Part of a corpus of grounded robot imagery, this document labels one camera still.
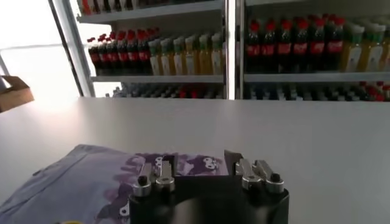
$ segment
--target cardboard box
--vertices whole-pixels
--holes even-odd
[[[34,100],[30,87],[16,76],[2,76],[11,87],[0,91],[0,112],[10,110]]]

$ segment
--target shelf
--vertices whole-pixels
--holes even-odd
[[[252,5],[266,5],[266,4],[278,4],[287,2],[302,2],[304,0],[246,0],[247,6]]]
[[[222,9],[222,0],[194,2],[177,5],[164,5],[145,9],[135,9],[122,12],[101,13],[77,17],[80,23],[104,24],[117,20],[149,18],[165,15],[176,15],[193,12],[206,12]]]
[[[244,74],[244,82],[359,82],[390,81],[390,72],[303,74]]]
[[[127,83],[222,83],[223,75],[143,75],[143,76],[95,76],[92,82]]]

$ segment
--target red label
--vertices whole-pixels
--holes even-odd
[[[100,61],[99,54],[91,54],[91,60],[93,63]]]
[[[311,54],[321,54],[324,51],[324,42],[311,42],[310,43],[310,53]]]
[[[108,55],[108,57],[110,58],[110,61],[112,61],[112,62],[118,61],[118,54],[117,53],[110,53]]]
[[[294,44],[294,54],[306,54],[307,43]]]
[[[328,52],[330,53],[338,53],[342,51],[342,41],[330,41],[328,43]]]
[[[99,56],[100,56],[100,60],[102,62],[107,62],[107,61],[110,60],[109,57],[108,57],[108,54],[99,54]]]
[[[262,55],[273,55],[275,51],[275,45],[263,45],[261,47],[261,54]]]
[[[260,55],[260,45],[249,45],[246,47],[246,52],[248,56],[258,56]]]
[[[120,61],[128,61],[129,55],[127,55],[127,53],[119,53],[119,59]]]
[[[130,61],[138,61],[138,59],[139,59],[138,53],[129,52]]]
[[[148,51],[140,52],[140,59],[141,61],[146,61],[149,59],[149,53]]]
[[[291,44],[278,44],[278,54],[290,54]]]

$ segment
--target table surface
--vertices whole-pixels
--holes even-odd
[[[290,223],[389,223],[390,104],[80,98],[0,114],[0,202],[77,144],[265,159]]]

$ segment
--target bottle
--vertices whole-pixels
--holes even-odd
[[[311,72],[323,68],[322,53],[325,47],[324,38],[324,20],[316,18],[308,35],[308,70]]]
[[[326,70],[337,70],[341,61],[344,18],[335,18],[329,23],[325,44],[324,62]]]
[[[174,61],[175,61],[175,71],[177,75],[186,75],[187,69],[185,67],[185,54],[183,51],[182,39],[178,38],[173,41],[174,44]]]
[[[361,72],[379,71],[379,61],[382,56],[382,40],[386,26],[379,24],[366,24],[368,30],[366,40],[362,43],[361,57],[358,63],[358,70]]]
[[[101,61],[99,58],[98,44],[96,44],[94,41],[95,41],[95,37],[87,40],[88,53],[90,54],[90,57],[91,57],[93,65],[95,66],[95,69],[101,69]]]
[[[291,22],[282,22],[280,33],[278,34],[277,56],[279,73],[291,72]]]
[[[130,69],[130,60],[129,55],[127,53],[127,40],[125,39],[125,33],[121,33],[118,39],[118,54],[119,54],[119,62],[121,63],[121,67],[123,69]]]
[[[160,70],[160,61],[161,61],[161,55],[157,51],[157,45],[156,41],[150,41],[149,44],[149,50],[151,51],[151,67],[153,75],[162,75],[162,70]]]
[[[375,22],[386,26],[385,36],[383,39],[383,53],[379,62],[379,70],[390,71],[390,20],[386,18],[378,18]]]
[[[138,30],[138,55],[142,64],[142,71],[146,75],[152,74],[149,45],[147,44],[147,35],[143,30]]]
[[[207,40],[207,35],[200,36],[199,42],[200,42],[200,52],[199,52],[200,74],[210,75],[212,73],[211,54],[210,51],[208,50],[209,44]]]
[[[361,39],[364,33],[364,27],[356,24],[347,23],[347,37],[341,56],[342,72],[356,72],[361,55]]]
[[[142,64],[138,54],[138,42],[135,38],[135,32],[132,30],[129,30],[127,33],[127,54],[130,61],[130,73],[141,74]]]
[[[261,64],[267,73],[277,72],[277,62],[275,59],[275,22],[270,21],[266,25],[266,32],[261,45]]]
[[[213,65],[213,75],[222,75],[224,62],[222,60],[222,41],[221,35],[216,33],[212,36],[213,52],[211,53],[211,60]]]
[[[109,38],[106,39],[104,37],[100,39],[102,43],[99,45],[99,58],[102,63],[102,69],[111,69],[111,63],[107,53],[108,40]]]
[[[110,35],[111,42],[107,44],[108,59],[113,70],[121,69],[121,62],[118,55],[118,42],[115,33]]]
[[[260,71],[260,39],[259,39],[260,25],[252,20],[249,27],[249,35],[246,41],[246,70],[248,72]]]
[[[196,51],[194,50],[194,37],[188,37],[185,39],[185,61],[187,65],[188,75],[198,75],[199,67],[197,67]]]
[[[161,62],[164,75],[175,75],[175,63],[172,52],[169,49],[169,39],[161,41]]]
[[[297,19],[296,31],[292,38],[292,70],[294,73],[302,73],[307,70],[307,41],[308,41],[308,23],[305,19]]]

